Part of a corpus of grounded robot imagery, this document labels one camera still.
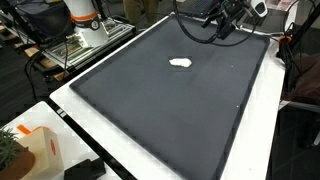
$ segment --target dark floor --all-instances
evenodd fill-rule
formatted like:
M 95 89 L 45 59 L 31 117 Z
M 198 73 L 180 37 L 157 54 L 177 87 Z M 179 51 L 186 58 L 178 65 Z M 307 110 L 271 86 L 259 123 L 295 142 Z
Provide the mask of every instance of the dark floor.
M 170 1 L 164 1 L 161 8 L 161 13 L 169 12 L 172 8 Z M 315 37 L 320 37 L 319 29 L 308 32 L 302 43 L 303 52 L 320 52 L 320 41 Z M 27 58 L 18 55 L 10 45 L 0 49 L 0 126 L 35 104 L 31 86 L 23 72 L 26 61 Z M 33 73 L 33 79 L 44 91 L 56 85 L 44 83 L 42 76 L 37 72 Z M 48 95 L 49 92 L 37 91 L 40 100 L 48 100 Z M 311 112 L 292 107 L 285 107 L 279 111 L 268 180 L 320 180 L 320 146 L 313 149 L 299 146 L 306 125 L 314 117 L 315 114 Z
M 284 107 L 278 122 L 272 146 L 269 180 L 320 180 L 320 146 L 304 148 L 302 142 L 315 119 L 309 111 Z M 319 130 L 316 123 L 311 131 Z

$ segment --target wire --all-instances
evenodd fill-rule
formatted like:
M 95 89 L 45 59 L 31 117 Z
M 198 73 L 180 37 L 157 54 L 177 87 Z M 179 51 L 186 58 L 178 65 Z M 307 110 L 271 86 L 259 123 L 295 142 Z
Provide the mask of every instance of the wire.
M 232 47 L 232 46 L 239 45 L 239 44 L 245 42 L 246 40 L 248 40 L 253 35 L 254 31 L 256 30 L 256 27 L 257 27 L 257 23 L 255 22 L 253 25 L 252 31 L 248 34 L 248 36 L 245 37 L 244 39 L 242 39 L 241 41 L 236 42 L 234 44 L 217 44 L 217 43 L 211 43 L 211 44 L 213 44 L 215 46 L 221 46 L 221 47 Z
M 33 84 L 33 81 L 32 81 L 32 79 L 31 79 L 31 77 L 30 77 L 30 75 L 28 74 L 28 64 L 31 62 L 31 61 L 33 61 L 33 59 L 35 59 L 35 58 L 38 58 L 38 56 L 39 56 L 39 54 L 41 54 L 41 52 L 42 52 L 42 49 L 40 49 L 40 51 L 38 51 L 37 52 L 37 54 L 35 54 L 34 56 L 31 56 L 29 59 L 28 59 L 28 61 L 27 61 L 27 63 L 25 64 L 25 66 L 24 66 L 24 73 L 25 73 L 25 75 L 27 76 L 27 78 L 28 78 L 28 80 L 29 80 L 29 83 L 30 83 L 30 86 L 31 86 L 31 90 L 32 90 L 32 95 L 33 95 L 33 98 L 34 98 L 34 100 L 36 101 L 36 102 L 38 102 L 38 99 L 37 99 L 37 96 L 36 96 L 36 91 L 35 91 L 35 85 Z
M 63 85 L 63 80 L 64 78 L 66 77 L 66 73 L 67 73 L 67 62 L 68 62 L 68 54 L 69 54 L 69 50 L 68 50 L 68 43 L 67 41 L 64 42 L 64 45 L 66 47 L 66 57 L 65 57 L 65 61 L 64 61 L 64 67 L 63 67 L 63 76 L 62 76 L 62 79 L 60 80 L 60 83 L 59 85 L 57 86 L 58 87 L 61 87 Z
M 24 66 L 24 73 L 28 78 L 28 81 L 30 83 L 31 86 L 31 90 L 32 90 L 32 95 L 33 98 L 36 102 L 38 102 L 37 96 L 36 96 L 36 90 L 41 91 L 41 92 L 45 92 L 48 93 L 48 89 L 47 90 L 43 90 L 41 88 L 39 88 L 33 81 L 32 79 L 32 67 L 34 62 L 39 58 L 39 56 L 42 54 L 42 52 L 45 50 L 44 47 L 40 48 L 38 52 L 36 52 L 33 56 L 31 56 L 28 61 L 26 62 L 25 66 Z
M 312 13 L 312 10 L 316 8 L 315 2 L 313 0 L 309 0 L 312 3 L 312 7 L 309 11 L 308 18 L 310 18 L 310 15 Z M 291 23 L 287 30 L 285 30 L 285 23 L 288 19 L 289 12 L 291 8 L 297 3 L 299 0 L 296 0 L 293 2 L 290 7 L 288 8 L 285 17 L 283 18 L 283 33 L 284 37 L 291 37 L 296 32 L 296 26 L 294 23 Z M 289 46 L 289 40 L 288 38 L 285 38 L 284 40 L 279 41 L 279 54 L 281 56 L 281 59 L 285 63 L 286 67 L 286 75 L 285 75 L 285 86 L 286 86 L 286 92 L 285 93 L 293 93 L 295 90 L 296 81 L 299 77 L 302 76 L 302 54 L 301 54 L 301 41 L 302 38 L 299 41 L 299 51 L 300 51 L 300 67 L 297 65 L 297 63 L 294 61 L 294 53 L 293 50 Z
M 198 42 L 198 43 L 202 43 L 202 44 L 209 44 L 212 43 L 216 38 L 217 38 L 217 33 L 213 34 L 211 37 L 209 37 L 209 39 L 204 40 L 204 39 L 199 39 L 196 38 L 195 36 L 193 36 L 191 33 L 189 33 L 189 31 L 186 29 L 186 27 L 184 26 L 181 17 L 180 17 L 180 13 L 178 10 L 178 5 L 177 5 L 177 1 L 173 0 L 173 7 L 174 7 L 174 14 L 176 16 L 176 19 L 178 21 L 178 24 L 181 28 L 181 30 L 183 31 L 183 33 L 188 36 L 191 40 Z
M 16 26 L 16 19 L 15 18 L 13 18 L 13 27 L 16 29 L 18 37 L 20 38 L 21 42 L 24 44 L 24 42 L 23 42 L 23 40 L 21 38 L 20 32 L 19 32 L 19 30 L 18 30 L 18 28 Z
M 290 13 L 291 8 L 292 8 L 297 2 L 299 2 L 299 1 L 300 1 L 300 0 L 296 0 L 295 2 L 293 2 L 293 3 L 289 6 L 286 14 L 284 15 L 284 18 L 283 18 L 283 32 L 286 32 L 286 30 L 285 30 L 286 21 L 288 20 L 288 16 L 289 16 L 289 13 Z M 312 3 L 313 9 L 315 9 L 315 8 L 316 8 L 316 5 L 315 5 L 314 1 L 313 1 L 313 0 L 309 0 L 309 1 Z

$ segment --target black cable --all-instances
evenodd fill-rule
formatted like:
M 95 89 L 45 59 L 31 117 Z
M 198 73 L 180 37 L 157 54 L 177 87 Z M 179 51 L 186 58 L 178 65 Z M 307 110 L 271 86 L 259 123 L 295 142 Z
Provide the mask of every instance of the black cable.
M 189 31 L 186 29 L 186 27 L 184 26 L 181 17 L 180 17 L 180 13 L 178 10 L 178 5 L 177 5 L 177 1 L 173 0 L 173 7 L 174 7 L 174 13 L 176 16 L 176 19 L 178 21 L 178 24 L 181 28 L 181 30 L 183 31 L 183 33 L 188 36 L 191 40 L 198 42 L 198 43 L 202 43 L 202 44 L 209 44 L 212 43 L 216 38 L 217 38 L 217 33 L 213 34 L 209 39 L 207 40 L 203 40 L 203 39 L 198 39 L 195 36 L 193 36 L 191 33 L 189 33 Z
M 24 73 L 25 73 L 25 75 L 26 75 L 27 78 L 28 78 L 28 81 L 29 81 L 29 83 L 30 83 L 31 90 L 32 90 L 32 95 L 33 95 L 33 98 L 34 98 L 34 100 L 35 100 L 36 102 L 38 102 L 38 99 L 37 99 L 37 96 L 36 96 L 36 91 L 35 91 L 35 86 L 34 86 L 34 84 L 33 84 L 33 81 L 32 81 L 32 79 L 31 79 L 30 75 L 28 74 L 28 64 L 29 64 L 31 61 L 33 61 L 33 59 L 38 58 L 38 56 L 41 54 L 41 52 L 42 52 L 42 49 L 40 49 L 40 51 L 38 51 L 37 54 L 31 56 L 31 57 L 28 59 L 28 61 L 26 62 L 25 66 L 24 66 Z
M 63 80 L 64 80 L 64 78 L 66 76 L 66 73 L 67 73 L 67 62 L 68 62 L 68 54 L 69 54 L 67 41 L 64 42 L 64 45 L 66 47 L 66 52 L 65 52 L 66 56 L 65 56 L 64 67 L 63 67 L 63 76 L 62 76 L 62 79 L 60 80 L 60 83 L 59 83 L 57 88 L 59 88 L 59 87 L 61 87 L 63 85 Z
M 291 8 L 292 8 L 297 2 L 299 2 L 299 1 L 300 1 L 300 0 L 296 0 L 294 3 L 292 3 L 292 4 L 289 6 L 286 14 L 284 15 L 284 18 L 283 18 L 283 32 L 286 32 L 286 30 L 285 30 L 286 21 L 288 20 L 288 16 L 289 16 L 289 13 L 290 13 Z M 312 7 L 315 9 L 315 8 L 316 8 L 316 5 L 315 5 L 314 1 L 313 1 L 313 0 L 309 0 L 309 1 L 312 3 Z
M 16 19 L 14 17 L 13 17 L 13 27 L 14 27 L 14 29 L 16 29 L 18 37 L 20 38 L 21 42 L 24 44 L 23 39 L 21 38 L 20 32 L 16 26 Z
M 243 42 L 245 42 L 246 40 L 248 40 L 254 33 L 254 31 L 256 30 L 256 27 L 257 27 L 257 23 L 255 22 L 254 25 L 253 25 L 253 28 L 252 28 L 252 31 L 250 32 L 250 34 L 248 34 L 247 37 L 245 37 L 244 39 L 242 39 L 241 41 L 239 42 L 236 42 L 234 44 L 217 44 L 217 43 L 211 43 L 215 46 L 221 46 L 221 47 L 232 47 L 232 46 L 236 46 L 236 45 L 239 45 Z

